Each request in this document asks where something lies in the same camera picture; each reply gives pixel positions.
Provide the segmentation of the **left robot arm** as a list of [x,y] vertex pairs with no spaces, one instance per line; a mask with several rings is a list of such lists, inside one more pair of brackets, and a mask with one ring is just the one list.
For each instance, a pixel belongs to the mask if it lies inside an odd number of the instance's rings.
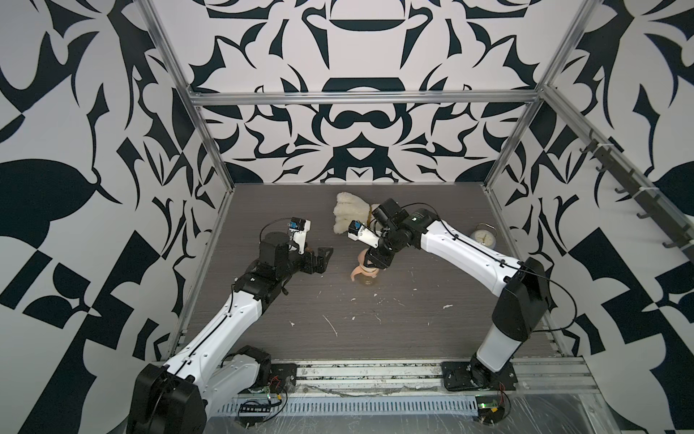
[[234,280],[229,298],[204,329],[162,365],[147,365],[137,376],[126,431],[202,433],[234,397],[264,387],[269,354],[249,345],[231,349],[286,293],[296,273],[325,273],[333,254],[331,248],[308,248],[303,235],[266,235],[258,258]]

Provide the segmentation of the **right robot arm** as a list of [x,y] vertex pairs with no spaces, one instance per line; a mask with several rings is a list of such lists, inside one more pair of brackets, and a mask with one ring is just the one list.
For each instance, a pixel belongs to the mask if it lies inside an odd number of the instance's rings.
[[551,288],[556,286],[543,265],[533,258],[519,260],[504,255],[464,235],[443,220],[428,204],[410,213],[392,199],[373,212],[381,226],[350,224],[350,239],[367,245],[361,269],[388,269],[395,255],[413,247],[435,255],[464,271],[497,302],[492,325],[467,363],[443,363],[444,387],[450,392],[500,390],[513,384],[511,360],[554,305]]

